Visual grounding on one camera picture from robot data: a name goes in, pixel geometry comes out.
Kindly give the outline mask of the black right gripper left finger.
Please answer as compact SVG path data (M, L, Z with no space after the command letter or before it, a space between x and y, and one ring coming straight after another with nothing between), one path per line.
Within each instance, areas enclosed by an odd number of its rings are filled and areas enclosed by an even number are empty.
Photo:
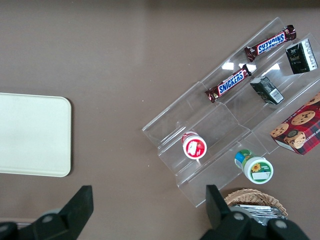
M12 221L0 223L2 240L76 240L94 211L93 189L82 186L57 213L47 213L21 229Z

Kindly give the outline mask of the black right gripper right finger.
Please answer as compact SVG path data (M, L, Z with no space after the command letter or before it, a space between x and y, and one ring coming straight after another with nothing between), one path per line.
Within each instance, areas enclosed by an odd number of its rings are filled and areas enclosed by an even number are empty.
M264 226L241 211L232 211L216 185L206 186L206 212L212 226L202 240L308 240L293 221L273 218Z

